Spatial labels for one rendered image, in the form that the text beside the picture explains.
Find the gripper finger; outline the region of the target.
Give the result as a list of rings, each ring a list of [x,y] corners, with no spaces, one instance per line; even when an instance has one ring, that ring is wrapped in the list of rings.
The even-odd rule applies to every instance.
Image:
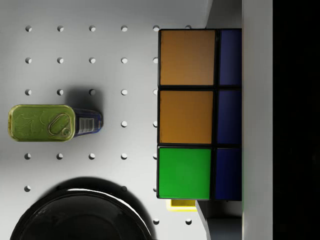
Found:
[[[242,0],[212,0],[207,29],[242,28]]]
[[[242,202],[197,200],[197,212],[207,240],[242,240]]]

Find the puzzle cube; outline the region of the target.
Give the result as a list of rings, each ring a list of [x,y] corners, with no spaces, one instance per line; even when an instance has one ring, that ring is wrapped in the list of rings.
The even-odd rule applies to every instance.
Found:
[[[242,30],[158,34],[156,196],[242,200]]]

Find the black plate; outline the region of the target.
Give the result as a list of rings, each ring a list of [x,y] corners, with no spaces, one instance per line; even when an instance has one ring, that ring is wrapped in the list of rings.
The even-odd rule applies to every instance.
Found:
[[[112,194],[67,188],[47,194],[20,217],[9,240],[153,240],[145,219]]]

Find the flat-sided can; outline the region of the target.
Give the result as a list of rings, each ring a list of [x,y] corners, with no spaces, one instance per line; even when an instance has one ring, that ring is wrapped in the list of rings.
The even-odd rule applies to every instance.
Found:
[[[8,133],[18,142],[67,142],[102,126],[99,112],[62,104],[20,104],[8,113]]]

